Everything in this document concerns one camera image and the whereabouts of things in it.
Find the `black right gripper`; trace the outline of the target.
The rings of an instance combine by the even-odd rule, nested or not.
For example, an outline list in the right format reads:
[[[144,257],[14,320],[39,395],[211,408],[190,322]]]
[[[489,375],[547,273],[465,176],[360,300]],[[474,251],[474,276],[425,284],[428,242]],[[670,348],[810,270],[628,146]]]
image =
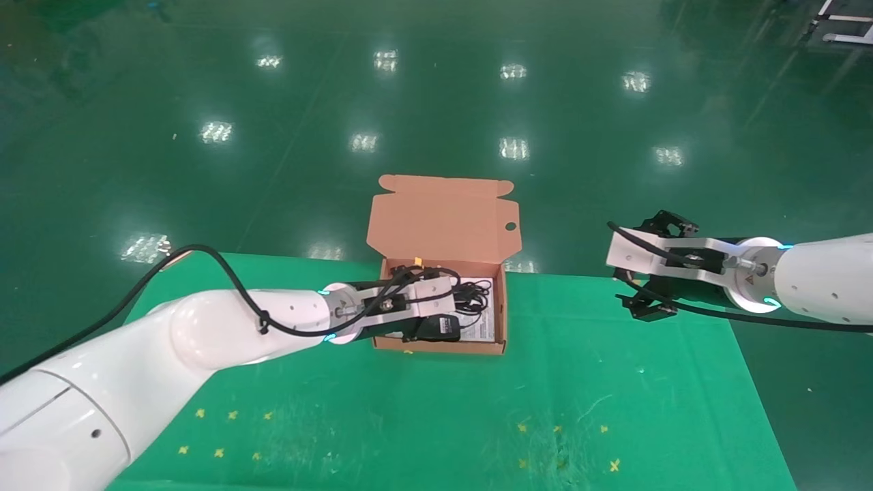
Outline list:
[[[695,237],[700,229],[696,223],[686,220],[682,215],[661,209],[652,218],[642,221],[637,230],[673,239],[673,237]],[[671,301],[733,306],[724,287],[698,280],[651,276],[651,291]],[[674,306],[657,301],[644,293],[637,292],[632,296],[617,293],[615,298],[619,299],[621,307],[627,310],[633,319],[646,323],[670,319],[679,313]]]

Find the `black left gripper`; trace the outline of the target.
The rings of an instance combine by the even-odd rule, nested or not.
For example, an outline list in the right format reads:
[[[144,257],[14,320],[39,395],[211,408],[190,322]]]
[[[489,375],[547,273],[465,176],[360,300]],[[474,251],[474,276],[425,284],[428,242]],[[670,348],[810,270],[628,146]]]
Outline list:
[[[447,274],[442,267],[399,265],[392,269],[392,279],[353,282],[351,286],[361,302],[361,313],[353,318],[351,341],[361,342],[390,333],[402,333],[405,343],[424,341],[428,318],[413,313],[413,283]]]

